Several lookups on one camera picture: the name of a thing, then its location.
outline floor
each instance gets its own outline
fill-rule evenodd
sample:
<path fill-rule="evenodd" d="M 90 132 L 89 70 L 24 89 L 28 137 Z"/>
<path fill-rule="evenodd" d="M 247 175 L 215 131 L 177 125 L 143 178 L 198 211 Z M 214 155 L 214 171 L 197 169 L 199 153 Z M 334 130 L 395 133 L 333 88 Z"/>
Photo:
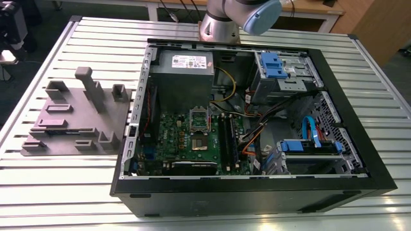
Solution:
<path fill-rule="evenodd" d="M 36 3 L 43 23 L 30 29 L 38 41 L 38 50 L 28 55 L 27 61 L 6 67 L 6 70 L 14 76 L 14 80 L 10 82 L 0 81 L 0 127 L 7 121 L 73 15 L 149 20 L 145 7 L 64 2 L 63 10 L 56 11 L 50 1 L 38 0 Z M 181 22 L 191 22 L 185 10 L 175 10 L 174 13 Z M 193 12 L 191 15 L 194 20 L 198 20 L 197 13 Z M 173 22 L 165 9 L 159 9 L 159 19 Z M 407 102 L 411 103 L 411 79 L 409 79 L 411 77 L 411 57 L 406 58 L 398 53 L 383 70 Z"/>

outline aluminum table surface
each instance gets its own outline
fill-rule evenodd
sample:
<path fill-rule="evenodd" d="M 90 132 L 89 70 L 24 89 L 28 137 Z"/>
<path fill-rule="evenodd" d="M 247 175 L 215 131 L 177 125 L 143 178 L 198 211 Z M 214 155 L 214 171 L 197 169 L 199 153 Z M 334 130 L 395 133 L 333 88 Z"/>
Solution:
<path fill-rule="evenodd" d="M 70 22 L 0 132 L 0 229 L 70 230 L 407 230 L 411 227 L 411 110 L 362 44 L 346 35 L 271 30 L 243 44 L 323 51 L 398 190 L 322 214 L 137 218 L 109 195 L 115 156 L 24 157 L 51 80 L 82 86 L 78 66 L 102 86 L 135 89 L 147 38 L 198 40 L 198 26 L 85 17 Z"/>

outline green motherboard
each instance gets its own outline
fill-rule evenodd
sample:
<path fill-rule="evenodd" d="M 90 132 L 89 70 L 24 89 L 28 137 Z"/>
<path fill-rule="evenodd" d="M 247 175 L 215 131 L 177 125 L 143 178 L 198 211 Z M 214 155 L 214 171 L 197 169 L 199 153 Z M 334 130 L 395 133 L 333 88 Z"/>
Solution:
<path fill-rule="evenodd" d="M 221 149 L 221 115 L 203 117 L 193 114 L 162 114 L 159 139 L 155 147 L 154 162 L 146 162 L 149 175 L 161 175 L 161 167 L 170 161 L 213 162 L 218 164 L 217 175 L 250 175 L 249 158 L 238 160 L 235 167 L 225 167 L 222 164 Z M 245 134 L 243 119 L 239 116 L 230 117 L 233 132 L 237 137 Z M 194 127 L 205 126 L 209 132 L 194 131 Z"/>

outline ram slot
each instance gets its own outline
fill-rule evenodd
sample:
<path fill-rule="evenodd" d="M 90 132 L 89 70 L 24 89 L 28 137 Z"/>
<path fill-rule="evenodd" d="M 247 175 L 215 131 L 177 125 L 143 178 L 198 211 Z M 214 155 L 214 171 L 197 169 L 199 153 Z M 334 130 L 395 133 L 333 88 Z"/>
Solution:
<path fill-rule="evenodd" d="M 227 132 L 226 132 L 226 118 L 222 115 L 219 117 L 219 140 L 221 140 L 221 160 L 222 160 L 222 168 L 223 170 L 230 171 L 230 157 L 229 157 L 229 139 L 227 139 Z"/>
<path fill-rule="evenodd" d="M 237 133 L 235 128 L 233 126 L 233 118 L 225 118 L 225 126 L 226 126 L 226 142 L 227 142 L 227 153 L 230 160 L 230 167 L 234 169 L 237 167 L 237 163 L 239 160 L 238 148 L 237 148 Z"/>

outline metal case frame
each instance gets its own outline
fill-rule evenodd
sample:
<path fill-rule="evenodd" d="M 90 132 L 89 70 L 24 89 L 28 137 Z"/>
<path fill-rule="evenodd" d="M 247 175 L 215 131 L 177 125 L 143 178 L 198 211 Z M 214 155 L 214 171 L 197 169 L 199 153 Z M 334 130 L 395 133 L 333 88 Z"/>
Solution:
<path fill-rule="evenodd" d="M 266 49 L 305 51 L 325 83 L 325 90 L 334 102 L 342 122 L 349 131 L 362 162 L 367 168 L 367 178 L 293 178 L 270 179 L 255 177 L 249 180 L 133 180 L 121 177 L 123 155 L 135 148 L 137 137 L 123 142 L 125 152 L 119 154 L 111 187 L 111 195 L 119 197 L 137 216 L 194 216 L 227 214 L 271 214 L 290 212 L 325 212 L 365 197 L 381 195 L 397 189 L 395 182 L 378 155 L 361 120 L 341 88 L 321 50 L 149 39 L 150 46 L 142 67 L 141 84 L 135 100 L 131 129 L 139 126 L 150 62 L 155 49 L 202 49 L 227 51 L 263 51 Z"/>

